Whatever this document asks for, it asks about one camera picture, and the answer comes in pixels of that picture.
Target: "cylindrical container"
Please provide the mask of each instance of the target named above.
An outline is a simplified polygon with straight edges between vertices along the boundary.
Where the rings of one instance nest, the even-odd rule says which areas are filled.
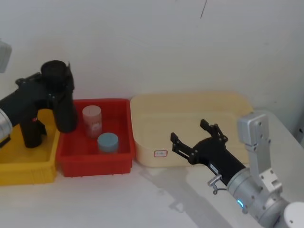
[[[118,150],[118,136],[114,133],[103,133],[97,139],[98,149],[105,153],[115,153]]]
[[[91,138],[97,138],[102,131],[101,108],[90,105],[82,110],[85,123],[85,133]]]

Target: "white wall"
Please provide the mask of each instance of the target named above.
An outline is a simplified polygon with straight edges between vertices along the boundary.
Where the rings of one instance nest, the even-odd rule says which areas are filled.
[[[13,46],[0,97],[51,59],[70,61],[75,98],[234,90],[291,131],[304,101],[302,0],[1,0]]]

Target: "blue indicator light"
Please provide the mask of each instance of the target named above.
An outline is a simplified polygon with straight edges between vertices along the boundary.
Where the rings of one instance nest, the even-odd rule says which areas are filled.
[[[242,208],[244,208],[244,204],[242,203],[242,201],[237,200],[237,203],[238,203]]]

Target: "pink lid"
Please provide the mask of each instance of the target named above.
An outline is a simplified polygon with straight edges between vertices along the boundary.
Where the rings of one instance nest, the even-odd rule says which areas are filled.
[[[84,121],[101,121],[101,108],[96,105],[90,105],[82,110]]]

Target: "cable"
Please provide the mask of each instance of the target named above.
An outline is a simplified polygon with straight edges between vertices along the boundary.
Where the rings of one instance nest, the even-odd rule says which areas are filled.
[[[220,190],[222,190],[222,191],[227,191],[227,189],[217,189],[217,190],[214,190],[214,191],[213,191],[213,195],[216,195],[216,194],[218,193],[218,191],[220,191]]]

